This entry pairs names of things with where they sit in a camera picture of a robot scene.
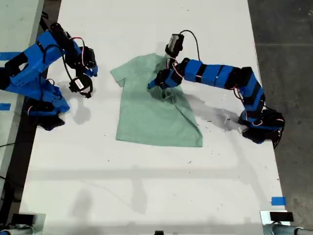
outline table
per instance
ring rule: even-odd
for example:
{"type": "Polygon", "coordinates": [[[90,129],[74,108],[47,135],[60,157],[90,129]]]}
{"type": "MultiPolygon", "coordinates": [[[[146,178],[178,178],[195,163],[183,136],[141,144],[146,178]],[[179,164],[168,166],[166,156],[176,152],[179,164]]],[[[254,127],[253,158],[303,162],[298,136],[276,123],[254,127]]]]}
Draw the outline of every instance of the table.
{"type": "MultiPolygon", "coordinates": [[[[85,99],[67,88],[61,60],[50,66],[71,110],[65,126],[37,129],[20,211],[45,214],[44,234],[263,234],[259,211],[284,210],[270,204],[282,195],[274,151],[241,136],[233,93],[183,82],[203,148],[141,145],[115,140],[122,89],[110,75],[164,55],[172,33],[190,29],[204,63],[251,66],[259,79],[247,1],[82,0],[73,10],[64,0],[58,21],[94,49],[99,75],[85,99]]],[[[184,57],[197,57],[192,35],[184,57]]]]}
{"type": "MultiPolygon", "coordinates": [[[[43,0],[1,0],[0,52],[23,51],[36,40],[43,9],[43,0]]],[[[0,111],[0,145],[14,143],[20,124],[23,95],[0,90],[0,103],[11,104],[9,111],[0,111]]],[[[14,146],[0,148],[0,175],[5,177],[14,146]]],[[[0,179],[0,195],[4,180],[0,179]]]]}

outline gray floor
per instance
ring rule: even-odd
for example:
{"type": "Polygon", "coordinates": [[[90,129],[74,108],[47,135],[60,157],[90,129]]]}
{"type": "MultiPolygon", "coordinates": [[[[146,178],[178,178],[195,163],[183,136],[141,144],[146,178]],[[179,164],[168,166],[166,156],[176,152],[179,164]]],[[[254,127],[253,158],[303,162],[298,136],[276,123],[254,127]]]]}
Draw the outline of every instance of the gray floor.
{"type": "Polygon", "coordinates": [[[295,224],[313,229],[313,0],[248,0],[267,105],[286,128],[275,150],[295,224]]]}

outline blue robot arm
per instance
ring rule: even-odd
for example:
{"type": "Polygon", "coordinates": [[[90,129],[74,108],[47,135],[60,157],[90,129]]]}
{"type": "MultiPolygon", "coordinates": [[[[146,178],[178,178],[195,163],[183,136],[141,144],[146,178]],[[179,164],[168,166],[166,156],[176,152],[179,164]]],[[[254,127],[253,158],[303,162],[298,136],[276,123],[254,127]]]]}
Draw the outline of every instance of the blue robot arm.
{"type": "Polygon", "coordinates": [[[62,57],[70,78],[69,89],[86,98],[91,97],[91,77],[97,76],[98,72],[94,52],[85,46],[84,41],[84,46],[79,47],[74,39],[54,23],[25,51],[0,54],[0,60],[8,60],[5,67],[0,68],[0,89],[25,95],[27,113],[36,116],[38,124],[42,123],[46,130],[64,124],[59,118],[51,117],[69,110],[60,89],[42,77],[53,62],[62,57]],[[70,76],[66,65],[76,70],[75,78],[70,76]]]}
{"type": "Polygon", "coordinates": [[[281,113],[273,109],[263,110],[265,95],[251,67],[205,65],[199,60],[185,58],[180,64],[173,65],[172,69],[160,71],[156,79],[148,84],[148,89],[154,86],[162,89],[173,88],[180,85],[183,79],[234,92],[237,90],[238,98],[245,108],[238,122],[248,127],[243,136],[255,143],[271,139],[276,147],[285,120],[281,113]]]}

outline green t-shirt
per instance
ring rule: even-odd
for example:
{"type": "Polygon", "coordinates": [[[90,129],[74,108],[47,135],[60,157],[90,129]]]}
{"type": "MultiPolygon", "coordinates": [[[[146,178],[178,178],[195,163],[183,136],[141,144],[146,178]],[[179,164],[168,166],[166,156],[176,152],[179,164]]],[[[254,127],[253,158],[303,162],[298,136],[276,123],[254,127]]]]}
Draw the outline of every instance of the green t-shirt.
{"type": "Polygon", "coordinates": [[[111,71],[123,87],[116,139],[159,146],[202,147],[202,134],[180,87],[147,89],[165,58],[138,56],[111,71]]]}

